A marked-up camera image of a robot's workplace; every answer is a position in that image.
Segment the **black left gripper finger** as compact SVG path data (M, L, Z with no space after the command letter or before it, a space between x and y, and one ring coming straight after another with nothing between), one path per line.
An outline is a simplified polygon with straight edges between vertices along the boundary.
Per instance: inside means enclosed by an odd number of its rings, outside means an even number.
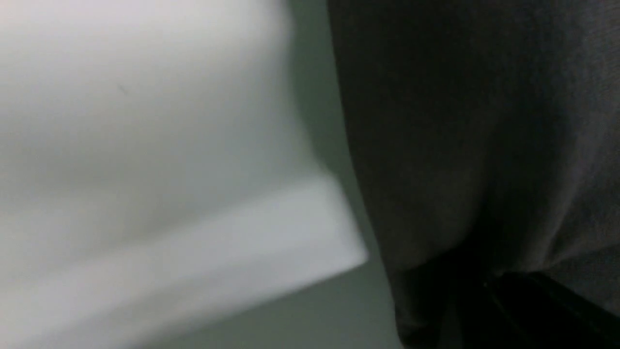
M618 316L551 278L505 274L485 285L484 349L617 349Z

